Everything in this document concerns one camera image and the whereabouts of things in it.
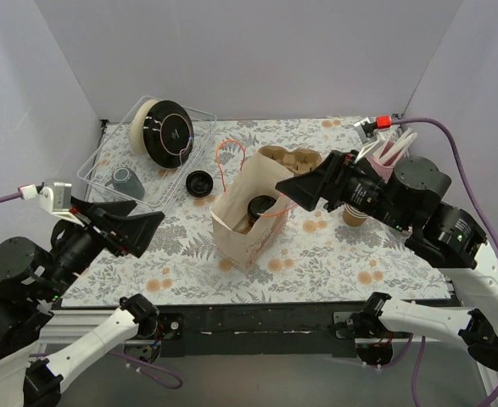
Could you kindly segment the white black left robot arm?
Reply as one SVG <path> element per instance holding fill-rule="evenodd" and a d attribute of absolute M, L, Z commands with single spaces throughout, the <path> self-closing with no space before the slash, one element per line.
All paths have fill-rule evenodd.
<path fill-rule="evenodd" d="M 142 294 L 112 310 L 59 301 L 103 252 L 140 257 L 164 219 L 132 201 L 45 203 L 57 218 L 50 249 L 24 237 L 0 244 L 0 406 L 55 406 L 73 381 L 118 345 L 153 337 L 159 310 Z"/>

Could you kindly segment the kraft paper takeout bag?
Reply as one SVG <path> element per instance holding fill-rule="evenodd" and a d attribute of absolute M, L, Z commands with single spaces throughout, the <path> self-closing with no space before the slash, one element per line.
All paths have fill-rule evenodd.
<path fill-rule="evenodd" d="M 237 144 L 243 154 L 233 181 L 227 180 L 220 151 L 228 143 Z M 246 154 L 241 142 L 226 139 L 215 150 L 221 175 L 222 194 L 210 207 L 212 237 L 217 253 L 243 273 L 255 265 L 285 227 L 288 213 L 295 207 L 276 185 L 293 173 L 261 153 Z"/>

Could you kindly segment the brown paper coffee cup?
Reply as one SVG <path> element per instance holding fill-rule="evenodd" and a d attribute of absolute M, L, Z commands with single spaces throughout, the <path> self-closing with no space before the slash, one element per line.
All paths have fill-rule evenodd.
<path fill-rule="evenodd" d="M 248 225 L 252 227 L 258 219 L 259 219 L 258 216 L 253 216 L 251 214 L 248 214 Z"/>

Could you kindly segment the black coffee cup lid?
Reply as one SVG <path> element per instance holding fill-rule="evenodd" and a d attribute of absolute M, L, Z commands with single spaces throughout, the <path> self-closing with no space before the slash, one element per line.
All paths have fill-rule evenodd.
<path fill-rule="evenodd" d="M 258 216 L 260 218 L 268 209 L 270 209 L 275 203 L 276 199 L 269 195 L 259 195 L 252 198 L 247 207 L 248 214 L 253 216 Z"/>

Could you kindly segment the brown pulp cup tray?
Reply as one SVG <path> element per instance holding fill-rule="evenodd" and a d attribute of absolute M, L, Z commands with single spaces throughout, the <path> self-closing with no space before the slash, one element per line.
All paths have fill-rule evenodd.
<path fill-rule="evenodd" d="M 252 229 L 254 222 L 247 216 L 244 216 L 234 227 L 233 231 L 246 235 Z"/>

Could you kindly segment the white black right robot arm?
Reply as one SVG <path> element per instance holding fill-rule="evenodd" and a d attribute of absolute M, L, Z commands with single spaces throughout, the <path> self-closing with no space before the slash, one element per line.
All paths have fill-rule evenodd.
<path fill-rule="evenodd" d="M 396 231 L 405 245 L 449 278 L 473 309 L 441 309 L 374 292 L 364 307 L 335 324 L 345 337 L 409 332 L 455 344 L 498 371 L 498 259 L 484 230 L 466 211 L 443 202 L 451 184 L 430 160 L 404 157 L 388 180 L 354 153 L 332 151 L 313 171 L 276 184 L 312 211 L 320 199 L 328 212 L 347 204 Z"/>

